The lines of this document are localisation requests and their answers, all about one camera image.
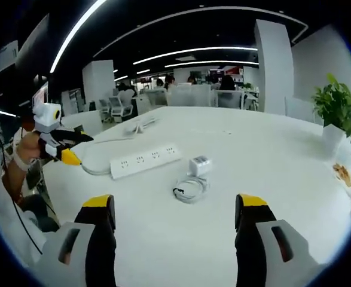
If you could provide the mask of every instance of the desk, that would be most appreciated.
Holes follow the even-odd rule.
[[[335,255],[351,229],[351,199],[321,160],[321,126],[224,108],[163,107],[138,118],[152,116],[160,121],[136,139],[89,148],[85,164],[102,170],[110,158],[168,142],[177,144],[183,160],[116,181],[62,163],[44,167],[61,223],[73,221],[90,197],[114,195],[118,285],[235,286],[238,193],[267,201],[276,218],[308,240],[317,262]],[[95,139],[122,137],[129,122]],[[74,148],[80,158],[88,144]],[[210,189],[203,200],[185,204],[172,188],[187,171],[188,159],[198,155],[213,160]]]

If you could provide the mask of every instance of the white power strip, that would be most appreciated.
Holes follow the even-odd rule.
[[[145,152],[121,157],[110,161],[111,176],[113,179],[143,172],[153,167],[162,166],[172,161],[180,160],[182,154],[175,144],[170,143]]]

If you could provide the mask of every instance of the black ceiling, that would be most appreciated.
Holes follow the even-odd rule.
[[[15,110],[18,103],[30,99],[32,88],[23,91],[23,87],[35,74],[49,75],[49,69],[65,36],[81,15],[94,3],[87,0],[44,1],[35,0],[21,13],[17,25],[15,39],[19,46],[26,41],[29,34],[41,19],[49,14],[48,35],[43,53],[33,53],[33,70],[30,75],[23,72],[17,75],[13,68],[0,75],[0,93],[7,81],[20,86],[15,90],[7,87],[8,91],[0,100],[4,109]],[[241,7],[253,7],[293,17],[308,24],[308,30],[298,39],[310,35],[323,25],[331,21],[320,4],[278,5],[274,2],[240,1]],[[184,14],[154,23],[121,38],[115,44],[104,49],[99,55],[93,56],[109,43],[115,41],[125,33],[138,28],[153,20],[183,11],[209,7],[238,6],[238,1],[232,0],[203,0],[199,2],[178,0],[163,2],[159,0],[108,0],[81,27],[72,42],[64,52],[54,75],[50,79],[57,90],[76,88],[81,86],[81,70],[92,60],[112,59],[114,68],[118,69],[116,77],[123,75],[135,76],[137,71],[150,69],[151,72],[165,70],[164,66],[176,63],[175,58],[189,54],[163,57],[133,66],[132,63],[158,54],[185,50],[190,48],[211,46],[246,46],[254,47],[254,26],[256,19],[264,19],[283,23],[287,27],[290,39],[296,37],[304,28],[303,25],[283,17],[263,13],[260,11],[231,10],[222,8],[213,11],[198,11]],[[199,51],[192,54],[197,60],[256,60],[256,54],[242,51]],[[4,99],[11,98],[10,104]]]

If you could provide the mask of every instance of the cable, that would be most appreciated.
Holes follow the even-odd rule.
[[[54,210],[50,207],[50,205],[44,200],[44,198],[42,197],[42,200],[44,201],[44,203],[46,204],[47,207],[49,207],[49,209],[54,213],[54,215],[56,215],[56,213],[54,212]]]
[[[83,155],[83,158],[81,160],[82,161],[82,163],[81,163],[82,169],[85,170],[85,172],[87,172],[89,175],[94,175],[94,176],[109,175],[111,173],[110,167],[108,167],[107,169],[104,169],[104,170],[92,170],[92,169],[89,169],[87,166],[85,166],[84,159],[86,157],[87,150],[93,145],[101,144],[101,143],[104,143],[104,142],[126,141],[126,140],[129,140],[129,139],[134,139],[135,136],[138,133],[143,133],[144,130],[148,126],[151,126],[152,124],[156,123],[157,121],[158,121],[158,119],[151,117],[149,119],[145,119],[145,120],[140,120],[140,121],[134,122],[133,126],[129,126],[129,127],[127,127],[125,129],[125,133],[127,135],[130,135],[131,137],[129,137],[129,138],[121,138],[121,139],[108,139],[108,140],[105,140],[105,141],[94,142],[91,145],[87,146],[85,148],[84,155]]]
[[[4,144],[0,141],[0,146],[1,146],[1,150],[2,150],[2,159],[4,161],[4,170],[5,170],[5,174],[8,176],[8,167],[7,167],[7,162],[5,161],[5,151],[4,151]],[[40,248],[37,246],[37,244],[35,243],[35,241],[33,240],[32,236],[29,234],[28,232],[28,229],[26,228],[24,222],[22,221],[21,219],[21,216],[19,214],[19,210],[17,209],[17,206],[16,206],[16,203],[14,202],[13,199],[12,200],[12,203],[13,203],[13,206],[14,206],[14,210],[16,211],[17,213],[17,216],[19,217],[19,220],[21,222],[21,225],[23,226],[23,228],[25,229],[25,232],[26,234],[28,235],[29,239],[31,240],[31,242],[33,243],[33,245],[36,247],[37,251],[42,255],[42,252],[40,250]]]
[[[186,185],[196,186],[197,189],[193,191],[192,188],[188,188]],[[177,181],[173,193],[181,202],[190,204],[196,202],[207,191],[208,187],[209,183],[206,178],[187,175]]]

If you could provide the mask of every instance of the computer screen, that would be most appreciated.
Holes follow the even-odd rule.
[[[46,82],[33,96],[33,108],[37,103],[47,103],[48,102],[48,82]]]

